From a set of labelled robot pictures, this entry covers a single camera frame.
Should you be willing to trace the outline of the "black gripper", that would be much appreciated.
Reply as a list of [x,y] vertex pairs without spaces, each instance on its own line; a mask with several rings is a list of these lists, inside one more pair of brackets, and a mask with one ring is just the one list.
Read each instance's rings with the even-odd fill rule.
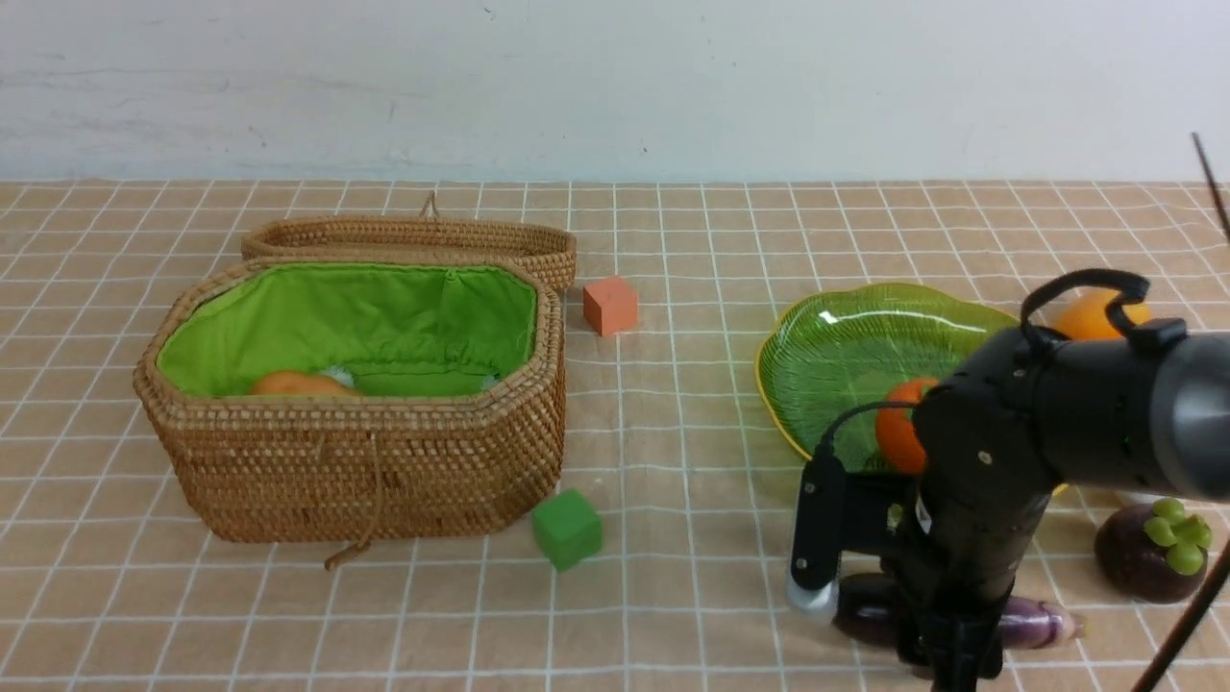
[[930,664],[931,691],[975,691],[1000,664],[998,622],[1057,477],[1037,458],[1023,333],[993,336],[913,411],[927,467],[884,568],[910,616],[898,655]]

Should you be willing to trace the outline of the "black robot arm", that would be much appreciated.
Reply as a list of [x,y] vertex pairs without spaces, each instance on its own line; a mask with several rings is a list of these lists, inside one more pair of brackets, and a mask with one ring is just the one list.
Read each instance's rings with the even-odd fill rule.
[[892,573],[936,691],[1002,665],[998,622],[1057,486],[1228,500],[1228,337],[993,334],[913,411],[927,455]]

